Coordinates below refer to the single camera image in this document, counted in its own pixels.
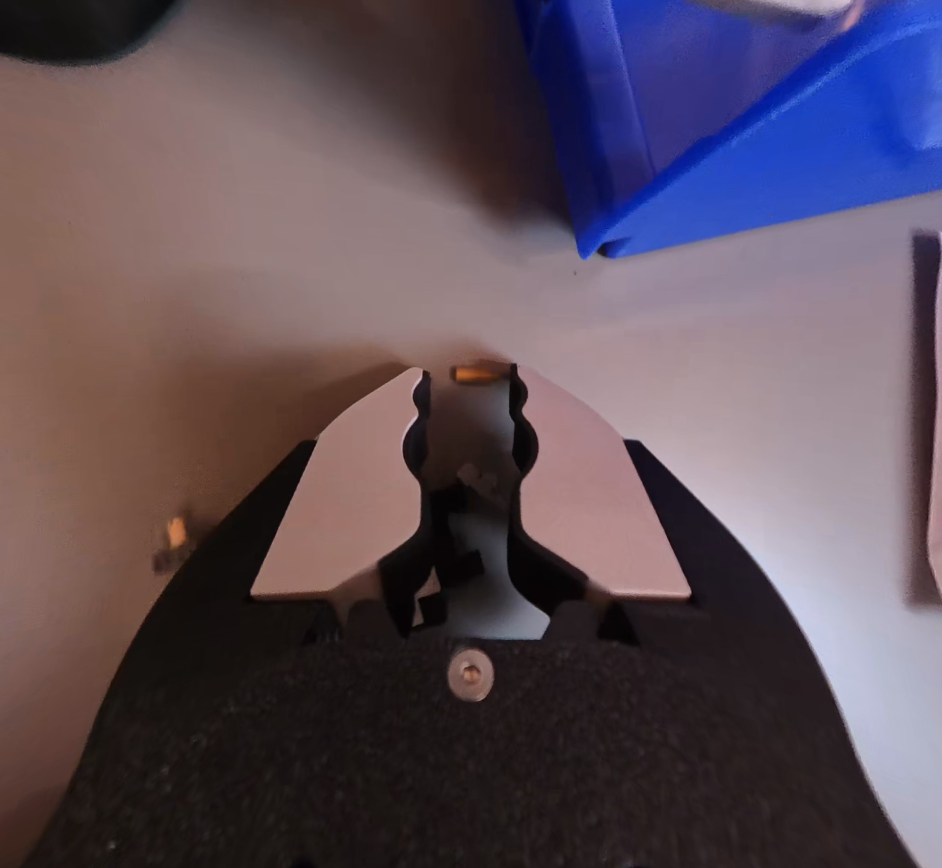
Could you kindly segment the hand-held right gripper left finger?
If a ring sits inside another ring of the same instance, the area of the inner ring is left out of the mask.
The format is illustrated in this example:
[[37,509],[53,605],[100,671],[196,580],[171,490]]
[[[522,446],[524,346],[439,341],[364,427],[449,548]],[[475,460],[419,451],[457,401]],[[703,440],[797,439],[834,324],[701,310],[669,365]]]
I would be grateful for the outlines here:
[[383,596],[381,560],[421,524],[421,488],[405,444],[428,384],[421,368],[407,368],[320,433],[253,582],[253,600],[353,604]]

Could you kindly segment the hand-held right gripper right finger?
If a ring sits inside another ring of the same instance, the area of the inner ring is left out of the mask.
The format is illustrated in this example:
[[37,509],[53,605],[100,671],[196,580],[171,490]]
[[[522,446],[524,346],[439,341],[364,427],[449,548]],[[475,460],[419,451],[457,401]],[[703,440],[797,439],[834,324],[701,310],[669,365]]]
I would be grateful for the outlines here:
[[615,428],[532,368],[509,377],[509,576],[530,602],[686,602],[692,592]]

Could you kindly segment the blue plastic bin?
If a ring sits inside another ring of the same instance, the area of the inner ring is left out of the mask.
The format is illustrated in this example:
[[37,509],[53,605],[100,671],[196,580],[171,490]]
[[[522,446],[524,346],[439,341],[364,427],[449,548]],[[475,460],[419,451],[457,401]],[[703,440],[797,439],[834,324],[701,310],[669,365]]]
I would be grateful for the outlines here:
[[940,190],[941,0],[513,3],[583,259]]

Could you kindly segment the white printed paper bag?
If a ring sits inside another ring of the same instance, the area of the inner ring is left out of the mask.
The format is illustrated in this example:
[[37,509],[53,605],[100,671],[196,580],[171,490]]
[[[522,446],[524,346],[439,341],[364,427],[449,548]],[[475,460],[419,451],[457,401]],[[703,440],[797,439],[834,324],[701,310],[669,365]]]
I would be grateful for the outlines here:
[[937,610],[940,608],[940,591],[931,557],[930,532],[937,454],[939,231],[919,229],[912,234],[910,262],[910,555],[906,570],[906,601],[919,610]]

